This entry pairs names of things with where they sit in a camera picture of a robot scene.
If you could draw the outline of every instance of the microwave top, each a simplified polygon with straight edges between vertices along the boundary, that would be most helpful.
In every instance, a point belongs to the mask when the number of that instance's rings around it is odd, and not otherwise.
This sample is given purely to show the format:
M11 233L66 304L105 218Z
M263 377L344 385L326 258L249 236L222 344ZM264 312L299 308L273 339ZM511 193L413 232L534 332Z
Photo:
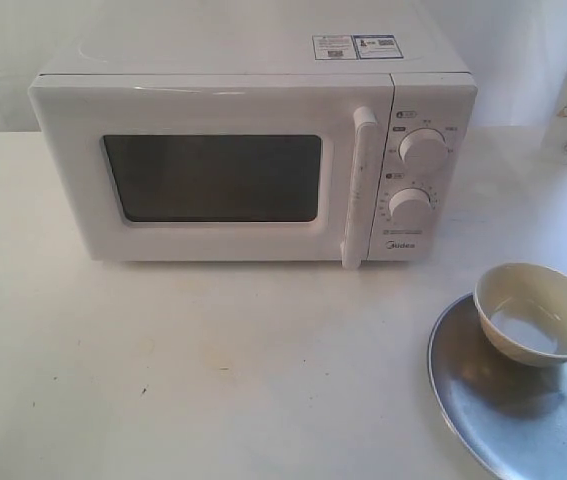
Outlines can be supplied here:
M468 72L416 0L113 0L43 75Z

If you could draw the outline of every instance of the tabletop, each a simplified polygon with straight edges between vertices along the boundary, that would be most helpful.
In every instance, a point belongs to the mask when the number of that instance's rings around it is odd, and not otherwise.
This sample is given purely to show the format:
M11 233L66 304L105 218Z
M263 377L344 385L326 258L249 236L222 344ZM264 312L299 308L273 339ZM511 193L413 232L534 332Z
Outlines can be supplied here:
M486 268L567 273L567 166L472 130L430 258L89 259L39 133L0 133L0 479L489 479L426 368Z

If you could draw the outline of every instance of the timer knob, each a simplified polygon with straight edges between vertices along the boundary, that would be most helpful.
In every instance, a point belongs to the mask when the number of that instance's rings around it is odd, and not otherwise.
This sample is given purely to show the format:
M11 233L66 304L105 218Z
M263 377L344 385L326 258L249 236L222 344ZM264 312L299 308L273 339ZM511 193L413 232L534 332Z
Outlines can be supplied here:
M396 193L388 204L391 219L405 228L422 228L432 215L430 197L418 188Z
M422 175L436 172L447 160L448 150L437 130L421 128L403 139L399 155L408 171Z

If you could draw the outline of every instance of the metal plate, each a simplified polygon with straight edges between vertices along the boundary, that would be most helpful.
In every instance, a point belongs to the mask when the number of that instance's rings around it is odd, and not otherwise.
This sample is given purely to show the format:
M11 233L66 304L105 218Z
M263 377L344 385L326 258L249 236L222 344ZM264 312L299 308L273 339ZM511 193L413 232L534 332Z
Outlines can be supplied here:
M503 356L468 295L434 325L428 370L448 425L485 468L505 480L567 479L567 363Z

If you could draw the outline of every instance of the white bowl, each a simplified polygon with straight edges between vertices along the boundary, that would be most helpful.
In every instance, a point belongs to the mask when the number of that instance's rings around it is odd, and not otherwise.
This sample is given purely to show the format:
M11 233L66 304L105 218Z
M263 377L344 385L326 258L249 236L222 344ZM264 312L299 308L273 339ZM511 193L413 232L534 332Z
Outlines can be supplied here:
M487 271L474 288L481 327L501 353L526 365L567 362L567 277L529 263Z

